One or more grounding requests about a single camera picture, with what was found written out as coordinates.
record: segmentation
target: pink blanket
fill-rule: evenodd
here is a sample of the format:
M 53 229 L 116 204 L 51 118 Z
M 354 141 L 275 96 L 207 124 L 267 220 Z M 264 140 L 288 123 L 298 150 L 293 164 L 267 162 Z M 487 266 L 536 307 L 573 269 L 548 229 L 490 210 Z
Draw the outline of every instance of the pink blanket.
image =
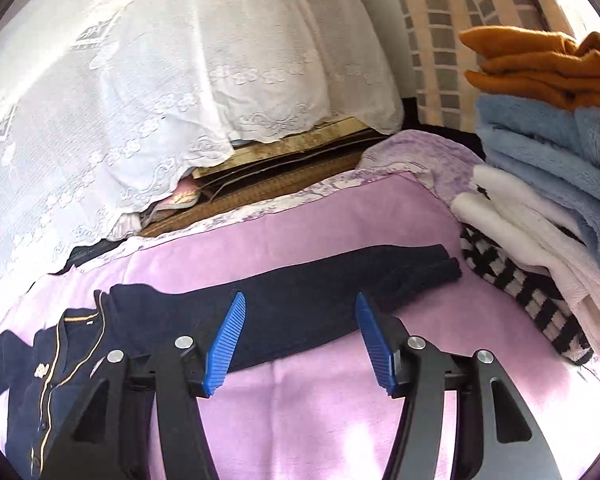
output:
M 400 318 L 443 351 L 491 349 L 536 416 L 564 480 L 578 479 L 600 452 L 600 382 L 558 356 L 509 296 L 465 266 L 458 223 L 445 204 L 400 174 L 138 251 L 85 274 L 47 276 L 0 332 L 9 328 L 31 343 L 64 309 L 93 308 L 92 291 L 115 283 L 178 293 L 375 244 L 438 243 L 461 261 L 462 278 L 425 293 Z M 222 480 L 379 479 L 402 407 L 376 383 L 359 333 L 229 375 L 200 405 Z M 152 478 L 162 479 L 155 422 L 154 412 Z M 449 412 L 437 480 L 449 475 L 453 428 Z

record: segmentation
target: white cloth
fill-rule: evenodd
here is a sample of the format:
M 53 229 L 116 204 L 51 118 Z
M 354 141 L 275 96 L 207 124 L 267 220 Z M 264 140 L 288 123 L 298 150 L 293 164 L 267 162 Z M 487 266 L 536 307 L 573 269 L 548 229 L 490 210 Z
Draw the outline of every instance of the white cloth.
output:
M 339 116 L 402 122 L 360 0 L 31 0 L 0 31 L 0 310 L 232 140 Z
M 491 193 L 497 193 L 512 202 L 526 205 L 550 222 L 567 228 L 577 237 L 581 236 L 578 224 L 565 208 L 538 195 L 533 187 L 515 175 L 479 164 L 474 167 L 473 182 L 487 190 L 489 196 Z
M 524 230 L 547 251 L 558 256 L 587 289 L 592 301 L 585 302 L 585 308 L 574 311 L 574 314 L 591 347 L 600 355 L 600 270 L 587 248 L 526 206 L 501 200 L 498 195 L 492 196 L 491 201 L 503 218 Z
M 124 213 L 120 215 L 113 229 L 107 235 L 107 240 L 117 242 L 138 234 L 142 230 L 140 213 Z
M 600 356 L 600 271 L 586 248 L 531 208 L 494 192 L 490 198 L 462 194 L 451 209 L 516 260 L 546 267 Z

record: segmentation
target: black and white striped cloth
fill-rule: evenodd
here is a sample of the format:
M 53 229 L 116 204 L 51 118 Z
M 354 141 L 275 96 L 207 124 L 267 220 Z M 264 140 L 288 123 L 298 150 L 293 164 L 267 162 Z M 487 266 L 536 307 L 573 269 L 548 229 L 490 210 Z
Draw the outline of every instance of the black and white striped cloth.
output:
M 559 354 L 583 365 L 593 350 L 576 317 L 549 276 L 520 269 L 493 240 L 469 224 L 462 224 L 462 256 L 482 279 L 503 290 L 529 314 Z

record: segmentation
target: folded towel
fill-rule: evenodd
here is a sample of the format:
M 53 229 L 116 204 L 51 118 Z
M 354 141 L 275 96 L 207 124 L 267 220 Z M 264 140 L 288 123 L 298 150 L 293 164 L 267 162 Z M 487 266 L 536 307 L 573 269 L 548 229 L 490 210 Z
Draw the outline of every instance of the folded towel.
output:
M 600 110 L 575 114 L 535 99 L 482 94 L 475 102 L 480 119 L 507 130 L 555 142 L 600 169 Z
M 495 126 L 478 124 L 476 133 L 482 140 L 485 153 L 486 150 L 502 153 L 544 170 L 600 201 L 600 170 L 578 156 Z
M 600 354 L 600 271 L 586 249 L 569 238 L 542 215 L 522 204 L 490 195 L 496 211 L 521 231 L 538 242 L 542 248 L 558 256 L 587 289 L 588 308 L 575 313 L 591 346 Z
M 464 76 L 469 84 L 490 94 L 528 97 L 571 112 L 581 107 L 600 108 L 600 78 L 569 79 L 530 71 L 496 75 L 470 70 Z
M 511 202 L 526 205 L 551 223 L 568 229 L 582 239 L 576 216 L 572 212 L 538 195 L 533 187 L 515 175 L 486 164 L 479 164 L 474 167 L 472 181 L 476 186 L 483 188 L 488 195 L 497 194 Z
M 587 289 L 587 285 L 591 285 L 589 282 L 587 285 L 582 283 L 561 257 L 549 252 L 527 232 L 505 220 L 487 198 L 461 193 L 451 204 L 451 211 L 462 222 L 471 224 L 494 240 L 517 262 L 546 267 L 569 308 L 560 311 L 564 316 L 569 316 L 571 312 L 578 319 L 594 352 L 600 355 L 600 307 Z M 599 288 L 592 288 L 599 297 Z
M 600 108 L 600 34 L 580 46 L 562 33 L 515 27 L 476 27 L 459 34 L 486 58 L 484 73 L 467 71 L 467 81 L 483 92 L 538 99 L 564 110 Z
M 529 52 L 554 52 L 567 56 L 584 56 L 600 51 L 600 33 L 590 33 L 578 46 L 562 32 L 542 32 L 517 27 L 474 27 L 459 33 L 462 43 L 486 59 Z
M 487 162 L 514 174 L 544 197 L 567 208 L 580 228 L 580 238 L 600 267 L 600 201 L 551 173 L 485 148 Z
M 462 224 L 460 245 L 467 266 L 513 297 L 559 354 L 577 365 L 593 357 L 577 318 L 562 314 L 564 298 L 550 277 L 520 269 L 496 242 L 469 224 Z

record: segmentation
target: embroidered logo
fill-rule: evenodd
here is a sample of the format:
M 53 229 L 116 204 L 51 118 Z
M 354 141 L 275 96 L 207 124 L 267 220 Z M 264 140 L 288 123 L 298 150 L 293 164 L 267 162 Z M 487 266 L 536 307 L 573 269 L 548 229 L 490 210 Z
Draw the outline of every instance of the embroidered logo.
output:
M 33 376 L 42 379 L 42 377 L 44 377 L 48 371 L 49 365 L 43 365 L 42 363 L 40 363 L 38 365 L 38 368 L 36 368 L 36 371 L 33 374 Z

